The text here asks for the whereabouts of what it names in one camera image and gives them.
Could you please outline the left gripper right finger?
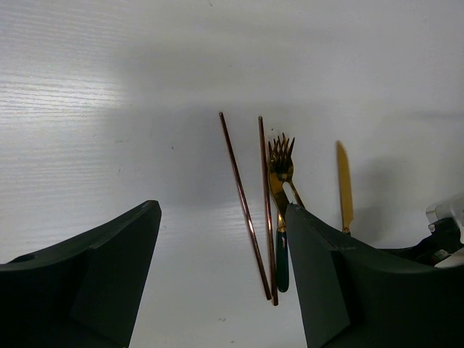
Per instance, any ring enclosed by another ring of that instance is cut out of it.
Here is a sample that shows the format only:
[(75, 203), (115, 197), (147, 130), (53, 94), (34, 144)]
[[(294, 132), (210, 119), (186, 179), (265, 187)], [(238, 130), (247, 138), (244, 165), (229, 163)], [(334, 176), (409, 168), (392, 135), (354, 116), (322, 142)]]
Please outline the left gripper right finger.
[(419, 244), (377, 249), (291, 204), (286, 227), (309, 347), (461, 347), (462, 247), (447, 217)]

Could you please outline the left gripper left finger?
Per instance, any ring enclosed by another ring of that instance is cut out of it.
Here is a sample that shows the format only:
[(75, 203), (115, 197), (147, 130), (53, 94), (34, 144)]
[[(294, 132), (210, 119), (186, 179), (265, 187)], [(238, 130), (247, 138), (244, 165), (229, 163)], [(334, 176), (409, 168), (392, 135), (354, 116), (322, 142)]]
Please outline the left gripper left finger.
[(127, 347), (162, 211), (114, 220), (1, 266), (3, 347)]

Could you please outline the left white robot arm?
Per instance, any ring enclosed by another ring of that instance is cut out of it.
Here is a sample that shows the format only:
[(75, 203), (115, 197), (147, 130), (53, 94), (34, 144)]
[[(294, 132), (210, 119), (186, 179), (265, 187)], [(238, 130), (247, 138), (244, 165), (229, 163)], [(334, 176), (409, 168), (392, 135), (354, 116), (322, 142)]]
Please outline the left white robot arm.
[[(127, 347), (162, 212), (149, 200), (114, 220), (1, 266), (3, 347)], [(377, 249), (304, 208), (286, 210), (309, 347), (461, 347), (463, 247), (455, 221), (404, 249)]]

